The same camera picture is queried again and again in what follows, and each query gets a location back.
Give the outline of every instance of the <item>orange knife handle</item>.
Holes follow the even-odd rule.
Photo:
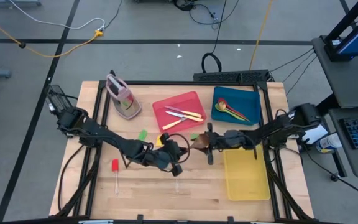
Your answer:
[[[182,120],[178,120],[178,121],[175,121],[173,123],[170,123],[170,124],[167,124],[165,125],[164,127],[162,127],[163,130],[167,130],[168,128],[172,128],[174,127],[175,125],[179,124],[180,122],[182,122]]]
[[[185,118],[188,118],[190,120],[193,120],[193,121],[198,121],[198,122],[201,122],[201,121],[204,121],[203,118],[196,118],[196,117],[193,117],[193,116],[188,116],[188,115],[184,115]]]
[[[187,115],[190,115],[190,116],[195,116],[196,118],[202,118],[202,115],[201,114],[198,114],[198,113],[194,113],[194,112],[189,112],[189,111],[180,111],[184,114],[187,114]]]

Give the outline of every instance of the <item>knife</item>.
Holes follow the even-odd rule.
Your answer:
[[[172,128],[174,127],[175,125],[179,124],[180,122],[184,121],[184,120],[187,120],[187,118],[181,118],[180,120],[178,121],[175,121],[175,122],[172,122],[170,124],[167,124],[165,125],[164,127],[162,127],[163,130],[167,130],[168,128]]]
[[[174,112],[171,112],[171,111],[165,111],[165,112],[167,112],[167,114],[174,115],[174,116],[177,116],[179,118],[188,118],[190,120],[199,121],[199,122],[204,121],[203,118],[196,118],[196,117],[193,117],[193,116],[178,114],[178,113],[174,113]]]
[[[198,114],[198,113],[189,112],[189,111],[184,111],[184,110],[181,110],[181,109],[179,109],[179,108],[174,108],[174,107],[172,107],[172,106],[164,106],[164,107],[167,108],[167,109],[174,110],[174,111],[182,112],[182,113],[187,114],[187,115],[190,115],[190,116],[195,116],[196,118],[202,118],[202,115],[201,115],[201,114]]]

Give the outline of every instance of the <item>yellow measuring spoon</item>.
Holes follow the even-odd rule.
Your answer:
[[[220,111],[220,112],[225,112],[228,113],[229,115],[235,117],[236,119],[239,119],[241,121],[245,121],[243,118],[241,118],[240,116],[236,115],[235,113],[233,113],[232,111],[228,110],[226,108],[226,104],[224,104],[224,102],[220,101],[219,103],[215,104],[215,108]]]

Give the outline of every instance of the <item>concrete floor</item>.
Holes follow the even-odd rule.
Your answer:
[[[42,7],[23,5],[23,8],[40,20],[66,23],[76,1],[41,1]],[[223,6],[223,0],[199,2],[208,5],[217,15]],[[356,0],[346,2],[351,7]],[[241,0],[223,24],[219,39],[255,40],[268,3],[269,0]],[[118,0],[80,0],[73,25],[83,24],[96,16],[108,21],[118,4]],[[235,0],[228,0],[225,15],[234,4]],[[258,48],[253,69],[273,69],[306,52],[311,48],[308,41],[327,34],[344,15],[340,0],[275,1],[262,40],[276,42]],[[202,9],[195,10],[194,17],[205,22],[210,19]],[[36,42],[41,40],[34,39],[47,39],[44,42],[49,44],[29,44],[46,54],[55,53],[58,42],[52,40],[60,39],[63,32],[62,27],[35,23],[9,6],[0,7],[0,26],[17,38]],[[84,29],[71,30],[67,42],[89,39],[99,26],[98,22],[93,22]],[[115,42],[84,46],[58,61],[52,82],[59,84],[67,94],[77,95],[82,81],[104,79],[110,69],[125,80],[191,80],[194,73],[201,71],[201,57],[212,50],[213,45],[189,44],[191,42],[185,40],[214,40],[216,32],[210,26],[195,24],[187,12],[179,11],[164,0],[143,0],[140,4],[126,0],[101,40],[156,41],[153,44]],[[10,69],[13,76],[0,79],[0,202],[52,64],[50,58],[34,55],[16,44],[4,44],[5,38],[0,33],[0,68]],[[183,43],[179,46],[171,40]],[[245,43],[217,46],[215,54],[222,61],[223,70],[248,69],[254,46]],[[73,46],[65,44],[63,51]],[[282,81],[299,62],[274,72],[276,81]],[[285,82],[287,91],[305,66]],[[209,60],[206,67],[210,71],[216,68]],[[319,103],[330,93],[322,68],[315,60],[288,95],[288,102],[292,106]],[[66,144],[55,122],[44,106],[5,221],[47,217]],[[331,156],[317,153],[312,156],[323,166],[336,170]],[[315,217],[327,222],[358,223],[358,193],[339,182],[331,182],[307,155],[303,158]],[[346,179],[358,186],[358,178],[352,175],[346,161],[345,165],[349,170]]]

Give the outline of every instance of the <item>red tray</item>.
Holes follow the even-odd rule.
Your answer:
[[[204,108],[201,105],[200,99],[198,98],[198,95],[195,91],[173,96],[171,98],[167,98],[165,100],[160,100],[153,103],[154,114],[157,119],[158,127],[160,128],[161,133],[170,133],[170,134],[177,133],[179,131],[204,124],[204,121],[196,122],[187,119],[175,125],[174,127],[164,131],[162,127],[180,119],[177,116],[167,114],[165,111],[172,111],[178,114],[183,114],[179,111],[173,111],[167,109],[164,106],[172,106],[172,107],[179,108],[181,110],[199,113],[202,115],[204,121],[206,120],[206,114]]]

